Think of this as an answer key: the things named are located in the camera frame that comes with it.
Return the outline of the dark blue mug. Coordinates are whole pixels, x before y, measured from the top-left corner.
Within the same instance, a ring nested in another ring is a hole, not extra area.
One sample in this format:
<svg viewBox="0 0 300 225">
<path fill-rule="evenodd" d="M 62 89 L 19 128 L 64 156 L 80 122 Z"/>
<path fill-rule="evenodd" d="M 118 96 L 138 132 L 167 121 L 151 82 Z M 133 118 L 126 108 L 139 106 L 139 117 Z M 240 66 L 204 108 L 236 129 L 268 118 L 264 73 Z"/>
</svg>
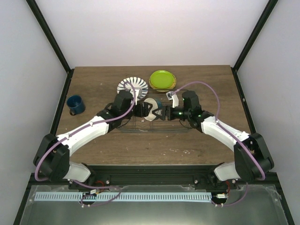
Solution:
<svg viewBox="0 0 300 225">
<path fill-rule="evenodd" d="M 69 108 L 69 114 L 72 116 L 81 114 L 86 109 L 83 99 L 79 95 L 70 96 L 67 99 L 67 106 Z"/>
</svg>

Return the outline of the black wire dish rack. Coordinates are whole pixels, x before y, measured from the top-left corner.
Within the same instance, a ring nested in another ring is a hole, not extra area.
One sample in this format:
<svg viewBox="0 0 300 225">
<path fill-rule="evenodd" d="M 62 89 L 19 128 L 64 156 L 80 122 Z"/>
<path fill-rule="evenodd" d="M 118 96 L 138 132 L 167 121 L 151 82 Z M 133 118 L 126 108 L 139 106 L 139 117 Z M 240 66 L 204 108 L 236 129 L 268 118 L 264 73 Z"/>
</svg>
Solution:
<svg viewBox="0 0 300 225">
<path fill-rule="evenodd" d="M 148 94 L 142 100 L 137 101 L 137 104 L 142 104 L 147 98 L 155 98 L 161 101 L 162 108 L 172 106 L 172 101 L 169 101 L 166 93 L 174 91 L 170 89 L 166 92 L 156 91 L 155 89 L 148 89 Z M 183 119 L 176 120 L 155 120 L 147 121 L 144 117 L 132 116 L 122 122 L 118 130 L 124 133 L 186 133 L 191 129 L 189 123 Z"/>
</svg>

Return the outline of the white and teal bowl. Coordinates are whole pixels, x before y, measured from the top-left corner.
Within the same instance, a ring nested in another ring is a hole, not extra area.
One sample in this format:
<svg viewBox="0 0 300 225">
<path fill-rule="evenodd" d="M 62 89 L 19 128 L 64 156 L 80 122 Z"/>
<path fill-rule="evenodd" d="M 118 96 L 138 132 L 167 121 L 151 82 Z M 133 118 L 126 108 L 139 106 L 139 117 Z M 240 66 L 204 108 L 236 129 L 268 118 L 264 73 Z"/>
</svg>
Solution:
<svg viewBox="0 0 300 225">
<path fill-rule="evenodd" d="M 146 117 L 145 119 L 147 121 L 154 121 L 155 115 L 153 114 L 153 110 L 162 108 L 162 103 L 160 100 L 155 99 L 155 98 L 147 98 L 144 100 L 144 103 L 151 103 L 152 104 L 152 109 L 149 111 L 149 116 Z"/>
</svg>

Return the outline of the white blue striped plate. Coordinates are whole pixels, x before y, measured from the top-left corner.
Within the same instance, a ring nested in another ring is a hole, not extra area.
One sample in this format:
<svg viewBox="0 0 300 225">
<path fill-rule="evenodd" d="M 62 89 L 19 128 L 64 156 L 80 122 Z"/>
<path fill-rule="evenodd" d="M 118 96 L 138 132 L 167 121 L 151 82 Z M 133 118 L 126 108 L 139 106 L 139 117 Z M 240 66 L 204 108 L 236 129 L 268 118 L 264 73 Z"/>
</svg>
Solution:
<svg viewBox="0 0 300 225">
<path fill-rule="evenodd" d="M 117 86 L 117 93 L 119 93 L 121 90 L 129 90 L 131 93 L 133 93 L 132 86 L 134 89 L 142 89 L 142 99 L 144 99 L 148 94 L 148 84 L 140 77 L 128 77 L 123 79 Z"/>
</svg>

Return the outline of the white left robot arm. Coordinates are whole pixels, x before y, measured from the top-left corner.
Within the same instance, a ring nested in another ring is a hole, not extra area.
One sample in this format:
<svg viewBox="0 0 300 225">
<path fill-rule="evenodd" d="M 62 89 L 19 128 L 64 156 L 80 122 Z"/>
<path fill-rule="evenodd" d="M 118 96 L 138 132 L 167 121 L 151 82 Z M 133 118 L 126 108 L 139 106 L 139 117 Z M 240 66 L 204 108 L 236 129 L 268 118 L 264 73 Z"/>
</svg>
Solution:
<svg viewBox="0 0 300 225">
<path fill-rule="evenodd" d="M 33 160 L 35 179 L 75 180 L 85 189 L 93 188 L 96 178 L 92 171 L 83 163 L 70 161 L 70 157 L 82 146 L 119 127 L 123 119 L 153 119 L 161 108 L 161 102 L 154 98 L 138 102 L 135 93 L 121 90 L 112 103 L 83 125 L 61 135 L 44 136 Z"/>
</svg>

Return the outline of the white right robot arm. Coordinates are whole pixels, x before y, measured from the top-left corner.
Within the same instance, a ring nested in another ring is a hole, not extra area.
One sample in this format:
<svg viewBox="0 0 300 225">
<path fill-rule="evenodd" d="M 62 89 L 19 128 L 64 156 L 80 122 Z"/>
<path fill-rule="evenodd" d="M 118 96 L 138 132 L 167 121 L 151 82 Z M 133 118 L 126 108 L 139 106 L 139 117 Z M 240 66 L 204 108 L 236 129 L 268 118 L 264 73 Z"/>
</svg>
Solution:
<svg viewBox="0 0 300 225">
<path fill-rule="evenodd" d="M 153 100 L 149 105 L 149 115 L 161 120 L 186 120 L 191 128 L 209 135 L 234 153 L 234 161 L 218 165 L 208 177 L 209 185 L 218 189 L 225 180 L 240 179 L 243 181 L 264 180 L 266 173 L 274 167 L 274 162 L 259 133 L 249 134 L 239 131 L 221 122 L 217 117 L 202 109 L 199 98 L 194 91 L 182 94 L 183 106 L 178 105 L 177 95 L 167 93 L 171 105 L 163 106 Z"/>
</svg>

